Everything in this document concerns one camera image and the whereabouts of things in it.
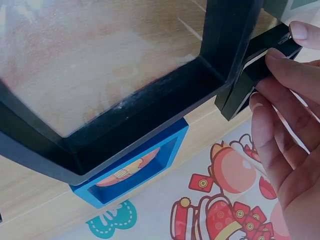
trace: glass panel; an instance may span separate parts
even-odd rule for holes
[[[318,0],[293,0],[293,3],[291,5],[291,10],[300,8],[300,7],[304,6],[304,5],[311,4],[311,3],[314,3],[314,2],[317,2],[317,1]]]
[[[66,137],[194,59],[204,0],[2,0],[0,77]]]

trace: red envelope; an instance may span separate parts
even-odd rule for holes
[[[214,184],[214,180],[210,176],[200,175],[200,174],[192,174],[189,189],[210,193],[212,186]]]

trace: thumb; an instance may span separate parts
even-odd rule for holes
[[[320,28],[300,21],[291,22],[289,28],[297,44],[308,49],[320,50]]]
[[[283,86],[320,104],[320,67],[287,59],[275,48],[268,51],[265,62]]]

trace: blue frame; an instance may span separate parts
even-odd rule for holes
[[[108,205],[168,169],[178,153],[188,128],[186,120],[180,119],[81,185],[70,185],[71,190],[97,209]],[[158,147],[161,148],[156,157],[134,175],[111,186],[96,186],[98,182]]]

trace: cartoon character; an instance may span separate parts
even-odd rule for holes
[[[173,240],[271,240],[271,222],[256,206],[235,202],[223,194],[204,196],[198,206],[183,197],[173,204],[170,234]]]
[[[136,221],[136,208],[129,200],[126,200],[115,209],[106,211],[104,214],[96,216],[86,223],[96,237],[110,239],[116,229],[130,229],[136,224]]]
[[[249,134],[244,134],[239,140],[230,142],[230,146],[238,152],[244,152],[251,159],[261,163],[254,141]]]
[[[246,135],[237,143],[243,143],[245,138],[251,140],[250,136]],[[254,152],[255,150],[248,154],[254,156]],[[245,157],[222,141],[221,144],[216,143],[212,146],[210,159],[209,176],[194,173],[188,187],[191,190],[210,193],[213,184],[216,184],[220,187],[220,193],[213,196],[205,195],[196,205],[192,204],[188,197],[176,201],[170,216],[172,239],[290,240],[287,238],[286,225],[281,220],[283,217],[279,217],[281,209],[279,211],[277,206],[272,211],[271,221],[268,221],[259,206],[250,207],[239,201],[231,202],[225,196],[226,191],[231,194],[244,193],[256,182],[256,169]],[[277,197],[271,184],[263,177],[259,180],[259,189],[266,199]],[[280,227],[274,228],[273,223],[279,224],[279,221]]]
[[[139,170],[144,168],[148,163],[150,163],[151,160],[156,157],[159,151],[160,151],[160,147],[149,152],[148,154],[132,162],[131,164],[125,166],[124,168],[120,169],[114,174],[106,177],[105,179],[98,182],[96,185],[98,187],[107,187],[129,178],[130,176],[132,176],[133,174],[137,173]]]
[[[224,141],[212,146],[210,158],[209,176],[193,174],[189,183],[190,189],[209,193],[214,182],[221,192],[225,190],[238,194],[247,191],[255,183],[255,168]]]

